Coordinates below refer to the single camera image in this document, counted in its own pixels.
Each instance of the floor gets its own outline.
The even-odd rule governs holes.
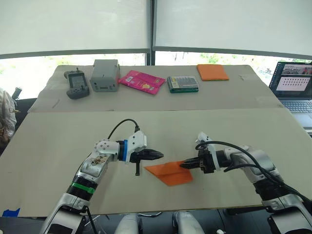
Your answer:
[[[268,234],[267,223],[269,213],[265,210],[237,215],[227,215],[226,210],[196,210],[190,211],[198,220],[205,234],[215,234],[216,230],[225,230],[227,234]],[[172,234],[173,212],[163,212],[157,217],[141,217],[144,234]],[[95,219],[97,231],[101,234],[113,234],[123,214],[101,215]],[[0,217],[0,230],[3,234],[37,234],[43,221],[29,218]],[[93,234],[88,224],[83,234]]]

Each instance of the orange sheet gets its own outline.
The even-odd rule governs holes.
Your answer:
[[[223,66],[219,64],[199,64],[197,70],[203,81],[207,80],[228,80]]]
[[[168,186],[191,182],[193,177],[188,169],[179,165],[184,161],[168,162],[156,166],[144,167]]]

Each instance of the handheld device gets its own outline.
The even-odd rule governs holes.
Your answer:
[[[75,71],[64,72],[64,76],[68,80],[69,90],[66,94],[70,99],[79,99],[90,94],[83,71],[77,68]]]

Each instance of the laptop screen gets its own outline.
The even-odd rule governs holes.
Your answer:
[[[312,99],[312,63],[278,62],[269,88],[280,99]]]

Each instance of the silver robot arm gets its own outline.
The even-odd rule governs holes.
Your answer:
[[[163,154],[145,149],[146,136],[137,131],[128,140],[110,141],[103,139],[95,143],[93,151],[77,170],[67,191],[46,218],[40,234],[77,234],[81,233],[90,199],[112,161],[134,162],[154,160]]]
[[[201,145],[197,147],[198,157],[187,159],[180,166],[187,169],[200,168],[204,173],[213,173],[220,167],[227,167],[225,172],[241,168],[254,185],[256,193],[262,198],[263,206],[268,212],[274,213],[268,219],[273,233],[285,234],[293,230],[312,231],[312,216],[298,195],[285,186],[269,180],[255,167],[255,162],[240,150],[226,147],[222,151],[216,151],[213,141],[212,144],[206,143],[207,141],[212,140],[203,132],[200,133],[196,141]],[[278,181],[283,182],[279,171],[265,152],[246,145],[239,147],[251,154],[258,164]]]

